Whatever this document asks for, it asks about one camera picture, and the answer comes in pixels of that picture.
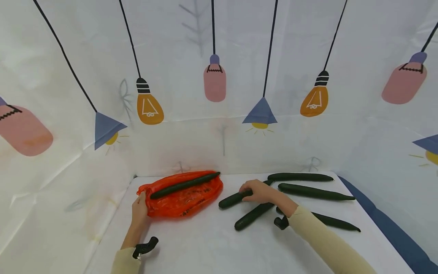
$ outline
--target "pink light bulb drawing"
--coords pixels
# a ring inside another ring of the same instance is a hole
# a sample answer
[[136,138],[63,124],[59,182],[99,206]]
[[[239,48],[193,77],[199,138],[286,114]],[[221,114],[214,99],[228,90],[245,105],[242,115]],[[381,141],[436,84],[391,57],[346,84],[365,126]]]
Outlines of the pink light bulb drawing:
[[219,56],[216,55],[215,39],[215,3],[212,0],[212,30],[213,30],[213,55],[210,56],[210,65],[204,70],[205,97],[211,102],[221,102],[226,95],[226,73],[219,64]]
[[28,109],[0,97],[0,136],[24,156],[36,156],[53,143],[53,135]]
[[427,76],[426,67],[423,65],[427,58],[427,54],[424,51],[432,40],[437,28],[438,22],[421,51],[412,55],[408,63],[394,69],[381,95],[384,101],[401,105],[408,103],[414,98]]

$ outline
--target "blue lamp shade drawing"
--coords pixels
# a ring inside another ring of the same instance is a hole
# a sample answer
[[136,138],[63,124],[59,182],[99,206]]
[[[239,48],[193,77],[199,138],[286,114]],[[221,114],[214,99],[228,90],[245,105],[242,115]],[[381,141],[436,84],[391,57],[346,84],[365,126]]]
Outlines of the blue lamp shade drawing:
[[426,150],[426,159],[438,165],[438,134],[413,142]]
[[127,126],[100,112],[96,112],[94,150],[104,144],[110,145],[114,143],[118,132],[124,128],[127,128]]
[[268,125],[277,123],[277,120],[275,119],[274,114],[272,114],[271,108],[269,107],[265,97],[262,97],[242,123],[251,123],[253,127],[248,129],[247,132],[255,128],[255,134],[257,133],[258,129],[266,129],[267,131],[273,132],[272,130],[267,129]]

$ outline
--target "beige sleeve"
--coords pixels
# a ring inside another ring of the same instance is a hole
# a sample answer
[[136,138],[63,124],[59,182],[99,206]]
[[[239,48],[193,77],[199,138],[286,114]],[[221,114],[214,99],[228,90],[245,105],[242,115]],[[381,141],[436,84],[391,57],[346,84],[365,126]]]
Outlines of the beige sleeve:
[[130,247],[117,251],[111,274],[138,274],[141,261],[132,257],[134,250]]
[[294,231],[306,240],[335,274],[375,274],[370,264],[312,212],[299,206],[288,219]]

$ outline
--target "black device on wrist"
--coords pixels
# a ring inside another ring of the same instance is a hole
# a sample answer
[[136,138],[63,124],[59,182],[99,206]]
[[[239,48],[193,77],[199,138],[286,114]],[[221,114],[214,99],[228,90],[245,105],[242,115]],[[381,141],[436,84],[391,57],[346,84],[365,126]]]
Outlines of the black device on wrist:
[[143,254],[146,254],[146,253],[152,251],[152,249],[155,248],[157,243],[158,243],[158,238],[151,237],[151,239],[149,240],[148,243],[136,245],[134,253],[132,253],[132,257],[134,259],[138,259],[140,257],[140,255],[143,255]]

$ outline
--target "blue fabric edge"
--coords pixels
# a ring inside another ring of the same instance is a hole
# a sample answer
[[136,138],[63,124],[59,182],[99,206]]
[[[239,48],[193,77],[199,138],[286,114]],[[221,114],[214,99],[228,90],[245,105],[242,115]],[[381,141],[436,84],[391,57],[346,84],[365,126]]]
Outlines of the blue fabric edge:
[[338,177],[415,274],[438,274],[438,266],[429,259],[424,250],[408,234],[376,208],[373,202],[360,190],[346,179]]

